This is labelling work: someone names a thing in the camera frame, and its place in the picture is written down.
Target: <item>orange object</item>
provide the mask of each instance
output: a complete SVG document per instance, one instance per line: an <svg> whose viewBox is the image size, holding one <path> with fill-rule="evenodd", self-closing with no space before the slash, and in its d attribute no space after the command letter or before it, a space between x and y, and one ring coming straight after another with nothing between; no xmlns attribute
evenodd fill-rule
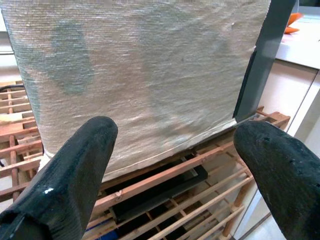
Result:
<svg viewBox="0 0 320 240"><path fill-rule="evenodd" d="M298 28L293 28L293 27L289 27L290 24L292 24L293 22L297 21L298 19L302 18L304 15L302 13L291 13L290 17L289 17L289 21L287 24L287 27L284 30L284 34L292 34L295 32L298 32L300 29Z"/></svg>

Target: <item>cable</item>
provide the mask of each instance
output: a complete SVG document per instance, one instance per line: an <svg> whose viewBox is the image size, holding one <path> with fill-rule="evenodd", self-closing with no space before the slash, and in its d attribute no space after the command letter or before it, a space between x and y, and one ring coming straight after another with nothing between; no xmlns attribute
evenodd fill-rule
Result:
<svg viewBox="0 0 320 240"><path fill-rule="evenodd" d="M0 92L6 89L12 89L12 88L24 88L25 86L23 84L17 84L17 85L7 85L0 87Z"/></svg>

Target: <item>wooden rack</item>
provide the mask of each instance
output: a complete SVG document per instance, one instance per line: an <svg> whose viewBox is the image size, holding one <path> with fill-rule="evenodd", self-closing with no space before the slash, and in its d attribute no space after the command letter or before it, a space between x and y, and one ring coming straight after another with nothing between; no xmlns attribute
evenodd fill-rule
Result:
<svg viewBox="0 0 320 240"><path fill-rule="evenodd" d="M280 128L284 128L289 121L289 117L281 113L266 114L262 110L263 107L257 110L258 121L268 121ZM0 178L11 175L12 187L0 191L0 202L11 198L15 200L18 197L29 185L42 157L42 143L25 90L1 92L1 111L6 114L0 118L0 158L6 158L8 164L0 168ZM133 240L151 229L157 231L151 240L166 240L168 234L180 227L186 232L178 238L179 240L230 239L234 219L244 210L242 202L254 180L235 151L232 139L233 130L154 165L102 183L83 239L97 239L141 215L148 216L149 221L121 237L121 240ZM187 155L193 155L193 158L113 194L104 193L107 188ZM150 209L121 223L116 223L112 218L110 207L199 165L207 170L207 180L170 198L164 203L167 211L160 216L153 218ZM27 175L24 181L18 177L22 173ZM160 224L171 217L175 217L176 221L161 228Z"/></svg>

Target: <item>floor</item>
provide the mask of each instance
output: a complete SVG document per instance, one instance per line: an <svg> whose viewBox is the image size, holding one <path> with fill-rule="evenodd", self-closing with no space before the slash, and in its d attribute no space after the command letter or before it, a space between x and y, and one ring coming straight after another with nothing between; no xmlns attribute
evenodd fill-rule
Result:
<svg viewBox="0 0 320 240"><path fill-rule="evenodd" d="M250 233L245 240L286 240L272 216Z"/></svg>

